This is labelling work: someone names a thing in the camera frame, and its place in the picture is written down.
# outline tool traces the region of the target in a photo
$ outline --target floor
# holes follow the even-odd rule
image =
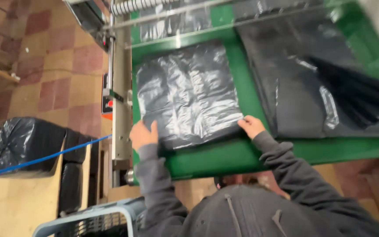
[[[18,86],[0,78],[0,125],[8,118],[36,116],[94,137],[110,134],[112,122],[100,116],[102,74],[107,70],[107,56],[81,30],[64,3],[0,0],[0,6],[18,16],[18,19],[7,18],[0,11],[0,30],[15,39],[10,41],[0,36],[0,49],[18,56],[15,71],[21,77]],[[314,168],[340,194],[357,199],[379,220],[379,160]],[[286,195],[277,187],[270,171],[228,179],[243,182],[252,176]],[[212,178],[176,182],[176,194],[188,208],[215,191]],[[118,193],[122,199],[124,193]],[[108,199],[117,198],[112,194]]]
[[[0,124],[35,116],[81,133],[111,134],[100,116],[107,55],[82,31],[62,0],[0,0],[0,49],[18,56],[18,86],[0,78]]]

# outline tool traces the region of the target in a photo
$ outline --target white roller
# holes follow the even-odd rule
[[[173,3],[179,0],[128,0],[111,6],[111,12],[115,16],[125,15],[134,11],[154,8],[159,4]]]

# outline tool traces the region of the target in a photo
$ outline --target sleeve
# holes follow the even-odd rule
[[[158,159],[157,144],[145,145],[137,153],[140,162],[134,172],[147,207],[145,227],[140,236],[176,236],[188,211],[175,196],[171,175],[164,165],[165,158]]]
[[[253,143],[263,152],[260,160],[272,170],[278,186],[293,202],[327,213],[338,226],[349,229],[343,221],[350,220],[346,223],[356,222],[370,232],[379,233],[379,223],[355,200],[339,195],[304,159],[295,157],[292,143],[278,143],[267,131],[258,134]]]

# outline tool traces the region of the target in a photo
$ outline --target person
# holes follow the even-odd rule
[[[292,143],[276,142],[253,116],[238,125],[260,149],[260,160],[290,200],[261,187],[233,185],[204,198],[188,213],[175,196],[165,158],[157,156],[156,121],[151,132],[140,121],[130,133],[140,156],[135,175],[147,207],[140,236],[379,237],[379,222],[296,158]]]

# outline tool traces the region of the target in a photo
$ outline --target green conveyor table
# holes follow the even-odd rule
[[[332,8],[338,17],[335,23],[343,32],[358,61],[368,74],[379,78],[379,36],[370,20],[357,3],[347,3]],[[231,24],[233,12],[231,5],[222,5],[211,9],[211,21],[216,30],[192,35],[181,39],[181,46],[211,39],[219,39],[226,48],[230,71],[238,93],[239,106],[244,115],[260,118],[265,126],[264,116],[250,70],[245,60],[244,48],[232,27],[220,27]],[[148,54],[176,48],[175,40],[161,40],[151,44],[140,44],[139,27],[131,29],[133,38],[133,122],[140,119],[137,100],[136,66],[142,57]],[[294,153],[310,164],[345,162],[355,159],[379,158],[379,138],[325,138],[294,139]],[[253,147],[248,137],[235,138],[226,142],[206,144],[196,149],[183,149],[166,154],[166,166],[172,178],[191,179],[257,172],[264,170],[259,161],[261,153]],[[134,165],[139,157],[134,152]]]

